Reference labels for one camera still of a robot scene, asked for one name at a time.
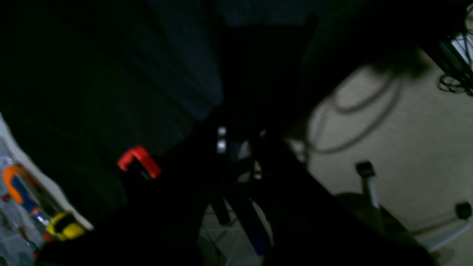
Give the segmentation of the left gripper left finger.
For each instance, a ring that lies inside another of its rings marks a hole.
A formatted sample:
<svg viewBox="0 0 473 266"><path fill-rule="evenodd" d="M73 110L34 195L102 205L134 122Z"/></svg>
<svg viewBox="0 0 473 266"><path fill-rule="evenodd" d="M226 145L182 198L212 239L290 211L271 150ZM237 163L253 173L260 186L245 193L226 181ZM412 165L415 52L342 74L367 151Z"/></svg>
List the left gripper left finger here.
<svg viewBox="0 0 473 266"><path fill-rule="evenodd" d="M208 118L197 123L191 134L174 147L174 162L176 168L183 168L184 183L208 189L213 207L226 207L229 150L225 118Z"/></svg>

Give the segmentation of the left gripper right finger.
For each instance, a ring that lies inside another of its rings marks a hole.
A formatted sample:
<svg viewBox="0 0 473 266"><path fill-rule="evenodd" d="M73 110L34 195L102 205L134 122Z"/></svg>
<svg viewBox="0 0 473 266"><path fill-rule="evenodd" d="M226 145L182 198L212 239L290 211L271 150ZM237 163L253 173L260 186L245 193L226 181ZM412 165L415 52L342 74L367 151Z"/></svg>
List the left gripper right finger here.
<svg viewBox="0 0 473 266"><path fill-rule="evenodd" d="M247 139L251 157L262 170L260 180L244 188L259 207L309 207L311 173L283 138L271 131L260 131Z"/></svg>

